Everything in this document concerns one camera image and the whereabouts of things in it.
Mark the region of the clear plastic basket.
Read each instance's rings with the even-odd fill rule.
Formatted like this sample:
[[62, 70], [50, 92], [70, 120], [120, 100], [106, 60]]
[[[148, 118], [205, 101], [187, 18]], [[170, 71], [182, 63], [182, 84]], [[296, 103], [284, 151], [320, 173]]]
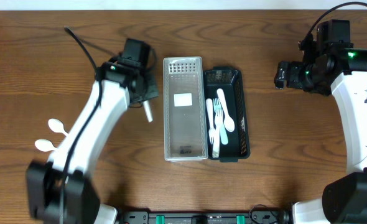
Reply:
[[[174, 106], [174, 94], [191, 93], [192, 106]], [[163, 60], [164, 157], [166, 161], [208, 158], [205, 94], [201, 57]]]

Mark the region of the cream plastic spoon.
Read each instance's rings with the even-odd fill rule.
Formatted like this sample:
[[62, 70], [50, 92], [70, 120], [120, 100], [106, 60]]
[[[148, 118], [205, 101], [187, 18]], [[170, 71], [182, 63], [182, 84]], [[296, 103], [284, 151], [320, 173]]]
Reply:
[[225, 128], [228, 132], [232, 133], [235, 130], [235, 122], [233, 121], [232, 117], [229, 115], [225, 93], [221, 88], [217, 89], [216, 93], [218, 95], [218, 98], [220, 100], [220, 105], [225, 114], [225, 119], [224, 119]]

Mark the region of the white plastic fork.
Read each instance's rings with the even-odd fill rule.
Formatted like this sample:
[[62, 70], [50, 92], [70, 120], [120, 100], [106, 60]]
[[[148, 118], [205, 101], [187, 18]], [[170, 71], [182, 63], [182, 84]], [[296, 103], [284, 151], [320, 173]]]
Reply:
[[208, 136], [209, 136], [210, 144], [214, 144], [215, 127], [214, 127], [214, 119], [213, 119], [213, 101], [211, 98], [207, 98], [205, 103], [206, 103], [208, 124], [209, 124]]

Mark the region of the pale green plastic fork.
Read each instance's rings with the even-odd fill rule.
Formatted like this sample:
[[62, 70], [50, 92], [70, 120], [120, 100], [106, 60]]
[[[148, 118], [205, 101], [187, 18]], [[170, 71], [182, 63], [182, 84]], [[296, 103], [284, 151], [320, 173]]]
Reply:
[[219, 98], [214, 98], [213, 99], [213, 109], [215, 112], [215, 115], [220, 115], [220, 118], [218, 119], [218, 124], [220, 127], [220, 140], [222, 145], [227, 145], [228, 144], [228, 136], [226, 133], [226, 129], [225, 126], [223, 124], [223, 110], [220, 104], [220, 100]]

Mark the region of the white plastic spoon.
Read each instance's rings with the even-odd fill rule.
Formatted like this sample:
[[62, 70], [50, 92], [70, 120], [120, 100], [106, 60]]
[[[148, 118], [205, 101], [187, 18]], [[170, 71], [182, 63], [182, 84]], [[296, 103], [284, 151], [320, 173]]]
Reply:
[[152, 115], [150, 102], [149, 102], [149, 100], [146, 100], [142, 104], [143, 104], [143, 108], [144, 108], [144, 111], [145, 111], [145, 114], [146, 114], [146, 118], [147, 118], [148, 122], [151, 123], [153, 121], [153, 115]]

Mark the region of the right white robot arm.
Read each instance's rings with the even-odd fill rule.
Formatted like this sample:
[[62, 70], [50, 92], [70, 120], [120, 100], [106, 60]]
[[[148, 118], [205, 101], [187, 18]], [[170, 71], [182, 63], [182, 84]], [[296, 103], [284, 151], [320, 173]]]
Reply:
[[346, 144], [346, 176], [321, 198], [296, 202], [293, 223], [367, 223], [367, 49], [350, 40], [350, 23], [330, 20], [299, 42], [300, 62], [281, 61], [274, 84], [323, 96], [338, 105]]

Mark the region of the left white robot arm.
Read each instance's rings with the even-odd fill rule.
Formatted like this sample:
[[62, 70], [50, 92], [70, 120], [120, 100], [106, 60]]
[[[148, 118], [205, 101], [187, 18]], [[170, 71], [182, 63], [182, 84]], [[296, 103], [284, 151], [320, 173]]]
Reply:
[[153, 49], [127, 39], [124, 50], [96, 69], [90, 97], [70, 132], [47, 162], [26, 171], [29, 214], [44, 223], [115, 223], [116, 208], [102, 204], [91, 183], [98, 158], [114, 126], [133, 104], [152, 122], [150, 100], [158, 89], [147, 67]]

